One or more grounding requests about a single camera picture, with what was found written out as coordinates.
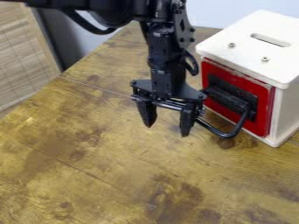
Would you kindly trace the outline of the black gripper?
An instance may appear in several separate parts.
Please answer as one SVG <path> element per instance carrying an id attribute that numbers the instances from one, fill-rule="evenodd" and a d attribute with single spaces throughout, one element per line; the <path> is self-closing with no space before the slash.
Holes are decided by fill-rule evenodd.
<path id="1" fill-rule="evenodd" d="M 150 128 L 157 114 L 156 108 L 182 109 L 180 112 L 181 137 L 189 135 L 206 96 L 186 83 L 186 74 L 198 74 L 198 64 L 186 50 L 149 50 L 149 80 L 132 80 L 132 100 L 137 106 L 144 125 Z"/>

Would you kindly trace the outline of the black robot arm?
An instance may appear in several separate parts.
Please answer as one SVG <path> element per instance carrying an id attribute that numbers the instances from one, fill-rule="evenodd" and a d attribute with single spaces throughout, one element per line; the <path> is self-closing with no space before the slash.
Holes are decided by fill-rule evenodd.
<path id="1" fill-rule="evenodd" d="M 145 126 L 154 124 L 158 107 L 180 112 L 185 137 L 202 108 L 204 94 L 185 81 L 198 74 L 188 46 L 194 29 L 188 20 L 185 0 L 24 0 L 33 8 L 61 11 L 86 31 L 106 35 L 136 21 L 148 46 L 148 80 L 132 80 L 132 100 Z"/>

